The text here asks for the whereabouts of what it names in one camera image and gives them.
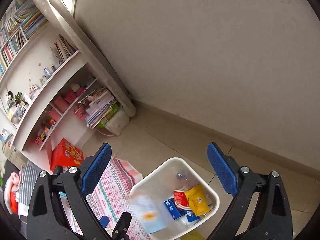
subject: pink storage box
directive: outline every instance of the pink storage box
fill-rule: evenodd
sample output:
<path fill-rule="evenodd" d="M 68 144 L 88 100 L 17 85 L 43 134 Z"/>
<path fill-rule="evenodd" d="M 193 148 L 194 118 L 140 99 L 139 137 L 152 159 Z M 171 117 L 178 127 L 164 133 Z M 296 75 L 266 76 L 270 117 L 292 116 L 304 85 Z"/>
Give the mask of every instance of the pink storage box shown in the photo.
<path fill-rule="evenodd" d="M 61 115 L 54 109 L 51 109 L 51 111 L 48 113 L 48 115 L 51 117 L 51 119 L 55 120 L 56 122 L 60 119 Z"/>
<path fill-rule="evenodd" d="M 35 140 L 35 145 L 41 147 L 42 143 L 43 143 L 43 141 L 42 141 L 42 140 L 40 139 L 40 137 L 38 136 L 38 137 L 36 138 L 36 140 Z"/>
<path fill-rule="evenodd" d="M 69 107 L 69 104 L 62 98 L 62 96 L 58 96 L 53 103 L 62 113 L 65 112 Z"/>

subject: baseboard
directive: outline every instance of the baseboard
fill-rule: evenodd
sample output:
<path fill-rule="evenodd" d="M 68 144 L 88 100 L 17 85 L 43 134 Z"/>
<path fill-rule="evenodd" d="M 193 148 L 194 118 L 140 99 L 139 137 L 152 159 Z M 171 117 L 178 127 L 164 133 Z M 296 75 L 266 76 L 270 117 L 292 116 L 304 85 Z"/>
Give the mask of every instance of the baseboard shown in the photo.
<path fill-rule="evenodd" d="M 163 111 L 161 109 L 158 109 L 156 107 L 153 107 L 153 106 L 150 106 L 150 105 L 147 105 L 145 103 L 142 103 L 142 102 L 139 102 L 139 101 L 136 101 L 134 100 L 133 101 L 133 104 L 136 106 L 136 108 L 138 107 L 142 107 L 142 108 L 145 108 L 145 109 L 148 109 L 156 114 L 159 114 L 159 115 L 162 115 L 162 116 L 165 116 L 171 120 L 174 120 L 176 122 L 179 122 L 185 126 L 188 126 L 188 127 L 191 127 L 193 129 L 197 129 L 197 130 L 201 130 L 201 131 L 204 131 L 208 134 L 211 134 L 212 136 L 214 137 L 217 137 L 219 138 L 222 142 L 226 143 L 226 144 L 229 144 L 229 145 L 232 145 L 233 147 L 236 147 L 238 148 L 239 150 L 243 150 L 249 154 L 252 154 L 252 155 L 255 155 L 259 158 L 262 158 L 266 161 L 270 161 L 270 162 L 273 162 L 273 163 L 277 163 L 289 170 L 292 170 L 292 171 L 299 171 L 299 173 L 301 174 L 304 174 L 306 176 L 309 176 L 309 177 L 312 177 L 312 178 L 315 178 L 315 179 L 319 179 L 320 180 L 320 171 L 314 169 L 314 168 L 311 168 L 311 167 L 308 167 L 306 165 L 303 165 L 301 163 L 298 163 L 296 161 L 293 161 L 293 160 L 290 160 L 288 158 L 285 158 L 283 156 L 280 156 L 276 153 L 273 153 L 273 152 L 269 152 L 265 149 L 262 149 L 262 148 L 259 148 L 255 145 L 252 145 L 252 144 L 249 144 L 249 143 L 246 143 L 244 141 L 241 141 L 239 139 L 236 139 L 236 138 L 233 138 L 231 136 L 228 136 L 226 134 L 223 134 L 219 131 L 216 131 L 214 129 L 210 129 L 208 127 L 205 127 L 201 124 L 198 124 L 198 123 L 195 123 L 195 122 L 192 122 L 190 120 L 187 120 L 185 118 L 182 118 L 180 116 L 177 116 L 175 114 L 171 114 L 169 112 L 166 112 L 166 111 Z"/>

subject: pink patterned fabric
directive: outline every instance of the pink patterned fabric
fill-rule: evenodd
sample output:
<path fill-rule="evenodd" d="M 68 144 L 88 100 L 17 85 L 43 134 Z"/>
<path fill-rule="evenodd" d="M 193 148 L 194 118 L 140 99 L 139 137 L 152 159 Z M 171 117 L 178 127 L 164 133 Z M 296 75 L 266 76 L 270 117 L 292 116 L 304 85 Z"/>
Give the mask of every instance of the pink patterned fabric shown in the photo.
<path fill-rule="evenodd" d="M 132 215 L 132 221 L 127 231 L 129 238 L 131 240 L 151 240 L 129 205 L 130 190 L 140 180 L 142 180 L 142 174 L 127 161 L 111 158 L 94 192 L 86 199 L 98 220 L 102 216 L 109 217 L 107 231 L 113 229 L 122 212 L 127 211 Z M 72 230 L 82 235 L 67 200 L 62 200 L 62 202 Z"/>

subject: silver screw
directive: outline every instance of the silver screw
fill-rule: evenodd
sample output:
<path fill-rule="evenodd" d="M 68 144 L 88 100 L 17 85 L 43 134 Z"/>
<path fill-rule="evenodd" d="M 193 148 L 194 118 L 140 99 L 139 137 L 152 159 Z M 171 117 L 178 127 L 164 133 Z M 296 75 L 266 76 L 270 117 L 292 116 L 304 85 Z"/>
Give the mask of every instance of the silver screw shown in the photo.
<path fill-rule="evenodd" d="M 248 167 L 246 167 L 246 166 L 243 166 L 243 167 L 241 167 L 241 171 L 243 173 L 248 173 L 250 171 L 250 169 Z"/>
<path fill-rule="evenodd" d="M 69 169 L 69 172 L 70 172 L 70 173 L 76 173 L 77 170 L 78 170 L 78 168 L 75 167 L 75 166 L 73 166 L 73 167 L 71 167 L 71 168 Z"/>
<path fill-rule="evenodd" d="M 273 172 L 272 172 L 272 176 L 274 176 L 275 178 L 277 178 L 277 177 L 279 177 L 279 173 L 276 172 L 276 171 L 273 171 Z"/>
<path fill-rule="evenodd" d="M 47 172 L 46 171 L 41 171 L 39 175 L 40 175 L 41 178 L 43 178 L 45 175 L 47 175 Z"/>

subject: blue gripper pad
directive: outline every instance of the blue gripper pad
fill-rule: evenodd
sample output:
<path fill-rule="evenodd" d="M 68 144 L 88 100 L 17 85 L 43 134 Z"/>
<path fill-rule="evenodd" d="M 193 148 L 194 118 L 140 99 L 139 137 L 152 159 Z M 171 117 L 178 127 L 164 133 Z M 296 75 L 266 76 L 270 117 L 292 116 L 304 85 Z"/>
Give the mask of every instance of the blue gripper pad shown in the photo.
<path fill-rule="evenodd" d="M 230 169 L 213 143 L 209 144 L 207 154 L 225 192 L 235 197 L 238 193 L 237 177 L 234 175 L 233 171 Z"/>
<path fill-rule="evenodd" d="M 102 216 L 99 220 L 100 222 L 100 225 L 102 225 L 103 228 L 106 228 L 107 225 L 109 224 L 110 222 L 110 219 L 107 217 L 107 216 Z"/>
<path fill-rule="evenodd" d="M 95 159 L 82 176 L 81 193 L 84 197 L 92 194 L 106 166 L 111 159 L 111 146 L 104 143 L 93 156 Z"/>

